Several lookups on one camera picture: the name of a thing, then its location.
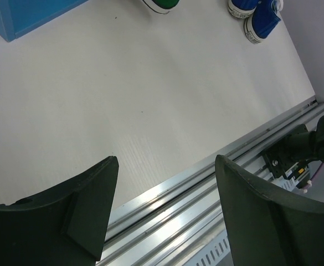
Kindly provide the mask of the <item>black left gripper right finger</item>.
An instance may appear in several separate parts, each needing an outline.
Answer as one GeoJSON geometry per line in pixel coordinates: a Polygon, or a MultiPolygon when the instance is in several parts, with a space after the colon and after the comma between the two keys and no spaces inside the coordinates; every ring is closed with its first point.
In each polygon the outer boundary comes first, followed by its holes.
{"type": "Polygon", "coordinates": [[[215,176],[234,265],[324,265],[324,203],[253,175],[223,155],[215,176]]]}

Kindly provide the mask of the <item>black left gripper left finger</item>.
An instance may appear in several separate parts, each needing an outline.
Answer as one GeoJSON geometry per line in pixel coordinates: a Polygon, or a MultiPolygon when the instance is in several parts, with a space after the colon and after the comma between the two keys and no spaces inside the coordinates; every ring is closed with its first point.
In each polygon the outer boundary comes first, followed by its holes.
{"type": "Polygon", "coordinates": [[[119,162],[17,202],[0,204],[0,265],[95,265],[102,256],[119,162]]]}

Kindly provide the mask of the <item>green sneaker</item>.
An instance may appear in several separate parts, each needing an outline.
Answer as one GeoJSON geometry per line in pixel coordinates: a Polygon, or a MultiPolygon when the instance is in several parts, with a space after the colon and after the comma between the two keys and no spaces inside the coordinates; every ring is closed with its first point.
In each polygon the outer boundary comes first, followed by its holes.
{"type": "Polygon", "coordinates": [[[179,4],[179,0],[142,0],[143,3],[158,14],[167,14],[179,4]]]}

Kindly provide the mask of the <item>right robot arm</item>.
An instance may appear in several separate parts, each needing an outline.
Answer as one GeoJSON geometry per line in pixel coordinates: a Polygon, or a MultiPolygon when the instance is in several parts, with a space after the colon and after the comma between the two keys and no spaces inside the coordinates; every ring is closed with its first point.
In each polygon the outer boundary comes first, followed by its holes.
{"type": "Polygon", "coordinates": [[[274,178],[298,178],[305,167],[314,161],[324,163],[324,116],[316,130],[309,131],[304,124],[291,130],[262,152],[274,178]]]}

